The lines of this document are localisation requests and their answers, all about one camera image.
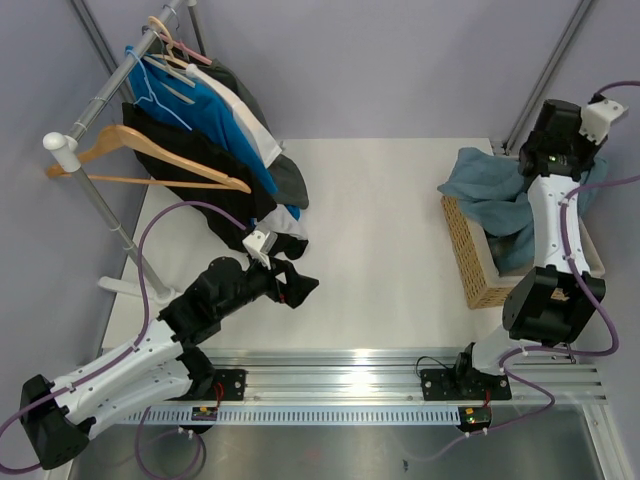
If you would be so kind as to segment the brown wooden hanger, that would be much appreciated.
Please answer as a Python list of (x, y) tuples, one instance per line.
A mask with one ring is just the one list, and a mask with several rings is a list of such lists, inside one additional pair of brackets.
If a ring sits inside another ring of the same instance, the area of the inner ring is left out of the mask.
[(55, 163), (45, 171), (50, 179), (69, 177), (78, 173), (86, 164), (105, 157), (117, 150), (128, 149), (139, 157), (151, 161), (159, 170), (171, 173), (171, 178), (138, 178), (113, 175), (91, 175), (91, 180), (138, 184), (160, 185), (172, 189), (233, 191), (250, 194), (251, 187), (243, 180), (229, 176), (212, 167), (181, 157), (137, 130), (120, 124), (108, 125), (98, 134), (95, 143), (78, 153), (78, 142), (69, 135), (51, 132), (44, 136), (43, 146), (51, 153)]

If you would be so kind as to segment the grey-blue t shirt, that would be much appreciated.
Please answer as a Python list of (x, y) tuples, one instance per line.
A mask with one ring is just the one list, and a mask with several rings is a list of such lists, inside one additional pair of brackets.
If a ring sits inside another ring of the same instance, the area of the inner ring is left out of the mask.
[(581, 242), (578, 219), (598, 190), (583, 190), (570, 200), (565, 197), (580, 185), (604, 181), (607, 173), (608, 162), (596, 157), (594, 166), (578, 181), (540, 175), (526, 186), (515, 159), (465, 147), (459, 150), (449, 179), (438, 191), (456, 199), (460, 211), (484, 229), (493, 262), (502, 275), (546, 265), (570, 271), (561, 236), (561, 209), (565, 208), (570, 256), (579, 274), (594, 276)]

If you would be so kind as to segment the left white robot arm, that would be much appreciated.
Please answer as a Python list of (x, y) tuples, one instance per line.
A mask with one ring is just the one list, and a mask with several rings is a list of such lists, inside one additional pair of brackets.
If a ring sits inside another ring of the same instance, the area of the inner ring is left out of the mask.
[(318, 285), (286, 260), (243, 268), (219, 257), (141, 337), (53, 380), (33, 376), (22, 386), (19, 421), (39, 467), (69, 462), (106, 429), (158, 402), (205, 398), (215, 368), (199, 346), (220, 331), (222, 320), (261, 297), (295, 309)]

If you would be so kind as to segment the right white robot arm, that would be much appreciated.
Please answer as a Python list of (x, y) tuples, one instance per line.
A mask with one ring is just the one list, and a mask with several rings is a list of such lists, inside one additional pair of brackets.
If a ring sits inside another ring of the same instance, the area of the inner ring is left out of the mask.
[(501, 326), (461, 352), (445, 376), (457, 396), (510, 398), (507, 360), (558, 352), (577, 339), (603, 300), (605, 283), (593, 276), (582, 247), (578, 190), (623, 111), (604, 97), (586, 107), (556, 99), (543, 103), (519, 152), (533, 216), (533, 266), (507, 296)]

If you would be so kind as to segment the white t shirt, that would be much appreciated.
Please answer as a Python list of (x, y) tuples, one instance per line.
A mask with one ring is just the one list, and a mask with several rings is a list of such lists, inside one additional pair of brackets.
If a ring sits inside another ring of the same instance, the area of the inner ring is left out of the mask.
[[(237, 94), (221, 82), (209, 76), (199, 66), (189, 64), (186, 67), (186, 75), (198, 83), (208, 87), (221, 98), (224, 104), (229, 108), (234, 121), (254, 152), (257, 154), (258, 158), (264, 164), (267, 172), (273, 180), (268, 167), (274, 163), (274, 160), (281, 153), (283, 153), (283, 150), (271, 133), (267, 131), (267, 129), (261, 124)], [(275, 202), (275, 195), (279, 191), (277, 186), (276, 188), (277, 192), (273, 194)], [(307, 240), (308, 235), (306, 234), (304, 227), (299, 223), (299, 215), (292, 214), (288, 208), (288, 204), (277, 202), (276, 204), (277, 207), (264, 219), (259, 221), (257, 223), (257, 227), (260, 230), (270, 230), (278, 235), (290, 235), (298, 240)]]

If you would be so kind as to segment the black t shirt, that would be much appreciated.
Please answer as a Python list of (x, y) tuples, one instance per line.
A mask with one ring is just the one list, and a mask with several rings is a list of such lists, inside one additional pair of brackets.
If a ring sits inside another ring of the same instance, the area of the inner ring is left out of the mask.
[(216, 169), (243, 181), (251, 192), (218, 189), (215, 183), (192, 172), (169, 165), (150, 155), (138, 152), (136, 158), (152, 179), (169, 181), (169, 189), (183, 201), (199, 201), (215, 205), (243, 224), (239, 228), (222, 215), (199, 206), (197, 209), (206, 219), (209, 229), (225, 245), (235, 251), (245, 251), (242, 240), (257, 223), (270, 214), (276, 214), (280, 207), (273, 196), (256, 178), (250, 168), (225, 150), (213, 143), (204, 133), (187, 131), (153, 119), (141, 107), (131, 103), (122, 105), (123, 124), (149, 138), (167, 151), (188, 160)]

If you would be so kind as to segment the dark grey t shirt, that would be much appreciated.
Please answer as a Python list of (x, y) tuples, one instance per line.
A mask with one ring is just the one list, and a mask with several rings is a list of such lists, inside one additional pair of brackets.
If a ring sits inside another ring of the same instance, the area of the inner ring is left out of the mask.
[[(218, 59), (214, 59), (210, 66), (204, 67), (204, 70), (209, 76), (221, 82), (237, 94), (267, 131), (271, 132), (258, 101), (230, 68)], [(302, 210), (309, 207), (309, 197), (305, 180), (298, 166), (292, 159), (284, 153), (281, 153), (274, 160), (274, 163), (268, 167), (268, 170), (279, 189), (275, 195), (277, 203), (292, 205)]]

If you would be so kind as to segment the bright blue t shirt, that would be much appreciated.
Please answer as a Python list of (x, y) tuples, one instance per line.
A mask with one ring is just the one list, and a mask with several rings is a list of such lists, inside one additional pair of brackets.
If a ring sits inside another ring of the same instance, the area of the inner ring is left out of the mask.
[[(145, 57), (141, 60), (146, 67), (149, 82), (163, 105), (179, 115), (192, 127), (192, 131), (198, 130), (204, 133), (213, 143), (223, 147), (236, 160), (248, 166), (268, 193), (275, 194), (277, 192), (276, 185), (264, 164), (234, 121), (229, 108), (215, 92), (193, 79), (196, 86), (191, 89), (155, 65), (148, 63)], [(148, 94), (137, 64), (129, 73), (128, 79), (134, 92), (135, 101), (140, 95)], [(137, 106), (155, 120), (187, 130), (155, 104), (141, 101)]]

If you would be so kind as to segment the pink hanger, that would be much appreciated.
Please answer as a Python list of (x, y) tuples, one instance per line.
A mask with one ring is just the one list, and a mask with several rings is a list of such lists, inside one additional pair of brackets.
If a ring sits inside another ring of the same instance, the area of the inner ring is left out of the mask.
[(178, 50), (181, 53), (183, 53), (184, 55), (195, 59), (197, 62), (200, 62), (203, 65), (209, 66), (209, 65), (211, 65), (213, 63), (213, 61), (211, 59), (209, 59), (208, 57), (202, 55), (201, 53), (198, 53), (197, 51), (191, 49), (190, 47), (188, 47), (182, 41), (174, 41), (171, 49), (172, 50)]

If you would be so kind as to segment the wicker laundry basket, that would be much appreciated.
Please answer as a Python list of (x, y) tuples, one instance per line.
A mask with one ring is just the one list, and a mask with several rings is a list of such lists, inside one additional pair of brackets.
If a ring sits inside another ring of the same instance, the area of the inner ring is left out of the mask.
[(517, 160), (463, 147), (438, 191), (467, 306), (502, 306), (534, 260), (534, 218)]

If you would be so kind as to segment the metal clothes rack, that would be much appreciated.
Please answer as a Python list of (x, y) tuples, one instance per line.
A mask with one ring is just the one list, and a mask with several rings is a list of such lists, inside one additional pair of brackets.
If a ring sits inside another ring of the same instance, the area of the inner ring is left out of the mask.
[[(102, 111), (108, 106), (112, 97), (120, 92), (126, 101), (133, 98), (132, 90), (124, 85), (130, 71), (133, 69), (135, 60), (129, 56), (121, 63), (115, 61), (100, 26), (95, 19), (91, 9), (85, 1), (71, 1), (69, 5), (73, 13), (80, 21), (85, 33), (98, 53), (102, 64), (107, 68), (110, 77), (100, 89), (96, 96), (89, 100), (80, 117), (74, 122), (71, 130), (67, 135), (71, 136), (77, 142), (81, 140), (89, 131), (94, 121), (99, 117)], [(112, 212), (105, 199), (97, 190), (93, 181), (89, 178), (85, 170), (82, 169), (78, 173), (71, 174), (77, 184), (80, 186), (89, 202), (98, 212), (109, 231), (115, 233), (120, 242), (122, 249), (127, 256), (134, 262), (142, 262), (142, 274), (144, 278), (144, 286), (148, 288), (147, 294), (153, 302), (164, 305), (169, 303), (177, 296), (175, 289), (165, 285), (153, 268), (145, 260), (141, 253), (141, 249), (136, 245), (131, 236), (126, 232), (121, 222)]]

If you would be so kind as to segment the aluminium mounting rail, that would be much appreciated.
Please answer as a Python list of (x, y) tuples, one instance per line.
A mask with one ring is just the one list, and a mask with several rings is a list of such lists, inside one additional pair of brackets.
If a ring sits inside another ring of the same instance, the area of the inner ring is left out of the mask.
[[(435, 360), (454, 360), (453, 348), (303, 349), (283, 351), (203, 350), (218, 368), (247, 371), (244, 404), (249, 405), (419, 405), (424, 402), (415, 371)], [(559, 354), (518, 355), (508, 371), (525, 380), (511, 383), (515, 405), (542, 405), (551, 393), (560, 405), (605, 404), (595, 366)]]

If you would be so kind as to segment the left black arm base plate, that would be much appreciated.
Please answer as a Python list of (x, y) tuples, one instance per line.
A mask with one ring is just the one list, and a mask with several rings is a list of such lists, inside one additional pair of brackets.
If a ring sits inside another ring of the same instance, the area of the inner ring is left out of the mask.
[(217, 369), (211, 385), (196, 400), (241, 402), (245, 397), (248, 372), (245, 369)]

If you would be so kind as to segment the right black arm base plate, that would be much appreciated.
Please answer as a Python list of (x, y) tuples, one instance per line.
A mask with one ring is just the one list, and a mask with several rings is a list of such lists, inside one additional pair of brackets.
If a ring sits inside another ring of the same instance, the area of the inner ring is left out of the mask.
[(472, 369), (457, 375), (444, 368), (419, 372), (425, 401), (506, 401), (513, 398), (506, 376), (489, 375)]

